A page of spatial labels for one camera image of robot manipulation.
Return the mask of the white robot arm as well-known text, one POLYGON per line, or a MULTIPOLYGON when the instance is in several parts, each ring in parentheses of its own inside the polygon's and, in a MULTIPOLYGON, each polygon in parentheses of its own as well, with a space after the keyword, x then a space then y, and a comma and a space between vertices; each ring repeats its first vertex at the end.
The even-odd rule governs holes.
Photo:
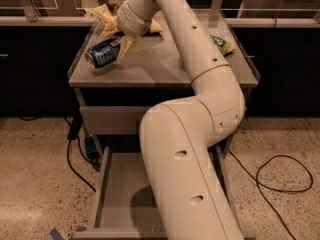
POLYGON ((241 122, 242 90, 185 0, 126 0, 115 25, 138 38, 157 12, 164 15, 194 91, 153 106, 140 125, 142 157, 167 239, 244 240, 208 154, 241 122))

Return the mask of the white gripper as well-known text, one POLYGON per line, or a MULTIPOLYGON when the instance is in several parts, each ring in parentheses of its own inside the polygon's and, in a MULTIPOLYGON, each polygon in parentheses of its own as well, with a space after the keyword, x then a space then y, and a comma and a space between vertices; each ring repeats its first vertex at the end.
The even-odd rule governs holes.
POLYGON ((106 21, 100 37, 111 38, 114 34, 122 31, 125 35, 121 39, 119 59, 123 59, 137 45, 140 37, 151 26, 153 16, 160 10, 155 0, 126 0, 117 11, 117 23, 106 21))

